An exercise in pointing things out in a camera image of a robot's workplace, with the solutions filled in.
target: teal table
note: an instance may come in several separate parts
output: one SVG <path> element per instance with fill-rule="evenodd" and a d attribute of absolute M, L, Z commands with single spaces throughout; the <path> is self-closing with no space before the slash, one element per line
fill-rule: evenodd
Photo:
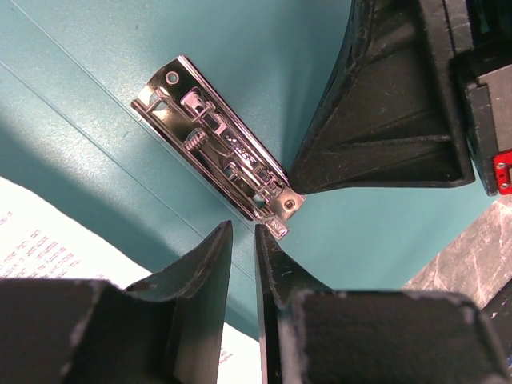
<path fill-rule="evenodd" d="M 227 319 L 254 335 L 253 225 L 137 120 L 130 100 L 187 54 L 288 167 L 349 8 L 348 0 L 0 0 L 0 174 L 151 270 L 232 220 Z M 312 195 L 282 246 L 332 287 L 399 288 L 490 201 L 478 183 Z"/>

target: marble surface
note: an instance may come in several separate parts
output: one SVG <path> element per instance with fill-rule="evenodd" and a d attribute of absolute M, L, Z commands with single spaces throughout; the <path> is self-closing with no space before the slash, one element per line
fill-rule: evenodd
<path fill-rule="evenodd" d="M 460 292 L 484 307 L 511 277 L 512 196 L 504 196 L 404 288 Z"/>

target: paper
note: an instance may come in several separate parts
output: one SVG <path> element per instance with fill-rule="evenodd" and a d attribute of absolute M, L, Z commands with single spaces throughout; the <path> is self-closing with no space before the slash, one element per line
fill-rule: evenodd
<path fill-rule="evenodd" d="M 36 194 L 0 178 L 0 278 L 105 278 L 124 288 L 149 274 Z M 259 344 L 224 324 L 218 383 L 255 384 L 261 377 Z"/>

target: metal spring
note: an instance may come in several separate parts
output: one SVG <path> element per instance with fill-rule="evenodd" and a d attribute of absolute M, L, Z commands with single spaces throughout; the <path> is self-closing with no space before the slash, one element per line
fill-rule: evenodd
<path fill-rule="evenodd" d="M 198 150 L 206 140 L 208 140 L 208 134 L 204 130 L 197 128 L 195 130 L 195 135 L 192 138 L 187 139 L 183 143 L 183 146 L 186 150 Z"/>

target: red plastic part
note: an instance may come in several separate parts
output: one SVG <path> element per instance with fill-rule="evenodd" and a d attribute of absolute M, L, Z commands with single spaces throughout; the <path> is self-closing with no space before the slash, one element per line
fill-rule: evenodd
<path fill-rule="evenodd" d="M 500 194 L 512 194 L 510 169 L 512 169 L 512 150 L 503 152 L 494 158 L 494 175 Z"/>

